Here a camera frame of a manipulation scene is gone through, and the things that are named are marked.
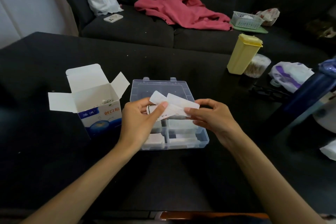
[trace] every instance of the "water bottle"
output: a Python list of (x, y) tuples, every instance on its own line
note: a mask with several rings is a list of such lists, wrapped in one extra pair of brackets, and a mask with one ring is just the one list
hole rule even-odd
[(273, 132), (279, 132), (335, 87), (336, 58), (319, 64), (318, 72), (305, 81), (288, 101), (271, 115), (266, 126), (271, 126)]

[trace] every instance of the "forearm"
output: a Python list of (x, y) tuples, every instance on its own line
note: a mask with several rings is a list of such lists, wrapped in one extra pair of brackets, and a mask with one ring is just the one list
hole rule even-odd
[(81, 177), (58, 193), (23, 223), (78, 223), (115, 174), (135, 154), (118, 143)]
[(244, 147), (229, 149), (274, 224), (325, 223), (246, 135)]

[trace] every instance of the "left hand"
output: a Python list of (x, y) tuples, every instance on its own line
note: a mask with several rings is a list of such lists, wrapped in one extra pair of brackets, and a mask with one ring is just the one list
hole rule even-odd
[(118, 143), (123, 144), (127, 148), (131, 147), (135, 152), (140, 150), (141, 146), (148, 139), (154, 123), (168, 106), (167, 102), (162, 102), (151, 114), (144, 113), (146, 112), (146, 107), (152, 104), (149, 102), (149, 98), (125, 104), (122, 112), (121, 133)]

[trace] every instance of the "dark gray sofa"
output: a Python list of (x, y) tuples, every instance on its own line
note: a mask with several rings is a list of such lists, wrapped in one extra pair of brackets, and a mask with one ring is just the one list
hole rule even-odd
[[(195, 30), (185, 29), (178, 25), (169, 26), (160, 18), (149, 17), (137, 12), (133, 7), (137, 0), (118, 0), (124, 9), (120, 12), (124, 18), (115, 23), (107, 23), (103, 18), (109, 15), (95, 17), (87, 0), (67, 1), (78, 23), (79, 34), (83, 37), (231, 54), (238, 35), (242, 33), (236, 30)], [(232, 16), (233, 11), (242, 6), (241, 2), (251, 3), (250, 0), (201, 1), (208, 9), (224, 13), (229, 17)], [(305, 59), (321, 61), (328, 58), (324, 51), (294, 40), (292, 34), (277, 27), (277, 23), (267, 30), (268, 34), (254, 35), (264, 42), (264, 47), (259, 52), (271, 59), (304, 62)]]

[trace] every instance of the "open box flap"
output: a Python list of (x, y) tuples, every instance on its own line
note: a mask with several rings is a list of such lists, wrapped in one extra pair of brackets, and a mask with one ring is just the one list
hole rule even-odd
[(51, 111), (77, 113), (77, 108), (71, 93), (48, 92)]
[(65, 73), (72, 93), (109, 83), (99, 64), (68, 69)]
[(111, 85), (119, 99), (121, 99), (129, 84), (129, 81), (126, 79), (122, 72), (120, 72), (111, 82)]

